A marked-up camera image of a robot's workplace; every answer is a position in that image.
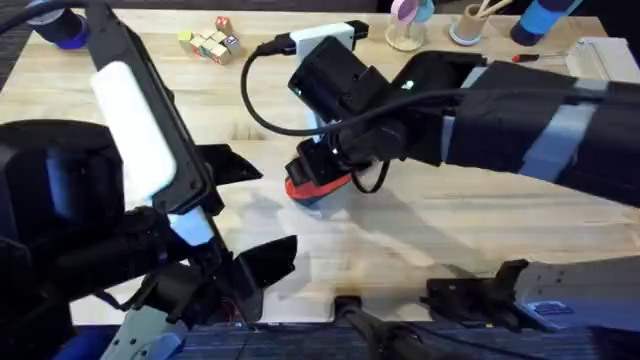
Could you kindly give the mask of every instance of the pencil holder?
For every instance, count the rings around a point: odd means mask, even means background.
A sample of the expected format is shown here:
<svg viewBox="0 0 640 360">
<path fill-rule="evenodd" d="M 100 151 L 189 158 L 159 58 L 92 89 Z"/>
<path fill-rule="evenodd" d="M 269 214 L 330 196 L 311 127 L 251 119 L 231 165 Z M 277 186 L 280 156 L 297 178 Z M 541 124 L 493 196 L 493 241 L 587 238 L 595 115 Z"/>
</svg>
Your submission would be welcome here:
<svg viewBox="0 0 640 360">
<path fill-rule="evenodd" d="M 449 27 L 449 36 L 459 45 L 471 46 L 480 41 L 482 37 L 482 28 L 487 22 L 488 17 L 477 17 L 479 4 L 469 5 L 464 9 L 464 14 L 457 23 L 451 24 Z"/>
</svg>

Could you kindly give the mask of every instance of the white device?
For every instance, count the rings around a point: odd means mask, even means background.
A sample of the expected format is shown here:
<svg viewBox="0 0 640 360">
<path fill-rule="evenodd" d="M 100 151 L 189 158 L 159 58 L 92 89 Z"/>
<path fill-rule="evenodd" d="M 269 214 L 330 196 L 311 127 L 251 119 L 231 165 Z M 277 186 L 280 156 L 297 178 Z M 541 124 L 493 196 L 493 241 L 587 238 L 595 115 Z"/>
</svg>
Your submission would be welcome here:
<svg viewBox="0 0 640 360">
<path fill-rule="evenodd" d="M 91 87 L 136 195 L 151 199 L 177 165 L 131 68 L 114 61 L 92 76 Z"/>
<path fill-rule="evenodd" d="M 565 59 L 572 76 L 640 84 L 640 69 L 626 39 L 583 37 Z"/>
<path fill-rule="evenodd" d="M 296 43 L 296 61 L 297 65 L 300 66 L 304 58 L 327 36 L 333 36 L 347 49 L 353 49 L 353 44 L 356 41 L 354 34 L 355 29 L 351 25 L 347 23 L 337 23 L 294 31 L 289 34 L 289 37 Z M 307 109 L 307 121 L 312 128 L 325 125 L 325 122 L 309 109 Z M 320 137 L 316 135 L 313 139 L 317 142 L 320 140 Z"/>
</svg>

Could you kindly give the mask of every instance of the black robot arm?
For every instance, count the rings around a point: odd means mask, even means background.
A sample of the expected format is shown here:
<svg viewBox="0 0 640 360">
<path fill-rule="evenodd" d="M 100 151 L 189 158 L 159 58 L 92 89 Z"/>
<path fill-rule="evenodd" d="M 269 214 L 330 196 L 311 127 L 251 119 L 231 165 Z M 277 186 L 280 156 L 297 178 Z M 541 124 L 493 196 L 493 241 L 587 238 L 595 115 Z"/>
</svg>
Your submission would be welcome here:
<svg viewBox="0 0 640 360">
<path fill-rule="evenodd" d="M 345 57 L 347 69 L 325 70 Z M 389 83 L 325 39 L 289 86 L 324 119 L 353 126 L 302 142 L 290 179 L 323 186 L 374 161 L 410 158 L 531 176 L 640 206 L 640 86 L 485 65 L 477 54 L 424 52 Z M 360 120 L 384 107 L 393 110 Z"/>
</svg>

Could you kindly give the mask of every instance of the blue object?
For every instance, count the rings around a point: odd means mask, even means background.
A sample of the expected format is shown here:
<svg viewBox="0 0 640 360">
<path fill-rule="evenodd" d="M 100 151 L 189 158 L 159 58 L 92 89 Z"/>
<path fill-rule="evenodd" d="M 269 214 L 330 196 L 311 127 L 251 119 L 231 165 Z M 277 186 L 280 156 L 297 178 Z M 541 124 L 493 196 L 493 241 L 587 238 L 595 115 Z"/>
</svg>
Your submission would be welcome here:
<svg viewBox="0 0 640 360">
<path fill-rule="evenodd" d="M 418 13 L 416 14 L 414 23 L 424 24 L 427 20 L 431 19 L 436 7 L 433 5 L 433 0 L 420 1 L 420 7 L 418 7 Z"/>
<path fill-rule="evenodd" d="M 33 0 L 27 7 L 47 3 L 50 0 Z M 27 23 L 45 40 L 61 49 L 79 49 L 87 44 L 89 26 L 87 20 L 69 8 L 51 11 L 30 19 Z"/>
<path fill-rule="evenodd" d="M 83 331 L 66 343 L 53 360 L 98 360 L 111 343 L 113 335 L 113 330 L 108 326 Z"/>
<path fill-rule="evenodd" d="M 78 15 L 78 17 L 82 22 L 82 30 L 78 35 L 76 35 L 72 39 L 56 42 L 55 44 L 60 49 L 64 49 L 64 50 L 80 49 L 87 45 L 87 42 L 89 41 L 89 24 L 87 23 L 87 19 L 85 19 L 84 16 Z"/>
<path fill-rule="evenodd" d="M 511 38 L 523 46 L 537 44 L 575 2 L 576 0 L 534 0 L 511 29 Z"/>
</svg>

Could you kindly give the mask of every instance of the red object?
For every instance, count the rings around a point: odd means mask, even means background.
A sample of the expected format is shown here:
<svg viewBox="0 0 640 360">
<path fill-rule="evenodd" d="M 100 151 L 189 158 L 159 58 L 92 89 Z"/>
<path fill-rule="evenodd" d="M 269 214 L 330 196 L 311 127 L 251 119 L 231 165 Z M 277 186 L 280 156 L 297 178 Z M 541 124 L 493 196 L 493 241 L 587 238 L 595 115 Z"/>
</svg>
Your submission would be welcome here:
<svg viewBox="0 0 640 360">
<path fill-rule="evenodd" d="M 520 54 L 520 55 L 514 56 L 511 60 L 513 62 L 522 63 L 522 62 L 532 62 L 538 59 L 540 59 L 539 54 Z"/>
<path fill-rule="evenodd" d="M 220 26 L 226 26 L 229 21 L 230 19 L 226 16 L 218 16 L 218 18 L 216 19 L 216 24 Z"/>
<path fill-rule="evenodd" d="M 313 182 L 309 181 L 296 187 L 293 185 L 291 179 L 287 179 L 285 189 L 287 195 L 294 200 L 313 200 L 327 196 L 338 188 L 348 184 L 349 181 L 351 181 L 351 175 L 345 175 L 324 186 L 316 186 Z"/>
</svg>

